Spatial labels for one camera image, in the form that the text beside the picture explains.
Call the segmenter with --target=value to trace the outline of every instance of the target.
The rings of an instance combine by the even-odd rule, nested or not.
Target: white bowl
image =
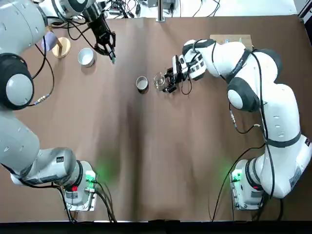
[[[83,67],[91,67],[94,63],[94,53],[90,48],[83,48],[78,54],[78,62]]]

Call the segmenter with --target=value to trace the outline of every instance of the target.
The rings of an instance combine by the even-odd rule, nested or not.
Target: cable connector
[[[50,96],[50,94],[46,94],[46,95],[40,97],[37,101],[34,102],[34,105],[38,105],[39,103],[41,103],[44,100],[46,100],[49,96]]]
[[[235,128],[237,128],[236,120],[235,120],[235,118],[234,118],[234,115],[233,115],[232,110],[230,110],[230,116],[231,116],[231,120],[232,120],[232,122],[233,122]]]
[[[95,192],[96,192],[96,189],[95,188],[85,188],[84,189],[85,191],[87,191],[87,192],[89,192],[89,193],[91,193],[91,194],[94,194]]]

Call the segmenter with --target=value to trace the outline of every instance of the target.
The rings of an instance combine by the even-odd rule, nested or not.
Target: white floor
[[[129,1],[130,9],[134,7],[135,0]],[[180,17],[181,1],[181,16],[192,17],[200,7],[200,0],[176,0],[174,17]],[[213,0],[203,0],[203,5],[196,17],[208,16],[214,11],[217,4]],[[215,16],[276,16],[276,15],[293,15],[297,14],[296,6],[293,0],[220,0],[220,8]],[[157,7],[148,8],[141,5],[140,17],[156,18]],[[164,11],[165,17],[171,17]]]

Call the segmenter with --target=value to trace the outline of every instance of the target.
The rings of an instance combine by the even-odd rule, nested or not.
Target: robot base
[[[233,175],[232,173],[230,174],[230,179],[233,181]],[[243,186],[241,181],[237,182],[231,182],[231,193],[232,193],[232,198],[233,198],[233,205],[236,210],[257,210],[259,209],[261,197],[254,197],[254,202],[253,204],[249,204],[245,202],[244,196],[243,196]]]
[[[97,194],[90,194],[88,197],[88,201],[83,205],[71,205],[66,203],[66,206],[69,211],[94,211],[96,208],[96,198]]]
[[[88,162],[81,161],[81,165],[83,168],[81,182],[76,191],[65,192],[66,206],[70,211],[94,211],[97,194],[90,191],[90,189],[95,189],[95,185],[94,183],[87,181],[87,177],[90,174],[95,175],[95,173]]]

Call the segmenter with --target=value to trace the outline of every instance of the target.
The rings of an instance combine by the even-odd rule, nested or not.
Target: small cup
[[[94,64],[94,53],[90,48],[83,48],[78,54],[78,62],[83,67],[91,67]]]
[[[146,77],[140,76],[136,79],[136,87],[137,90],[144,94],[148,91],[148,80]]]

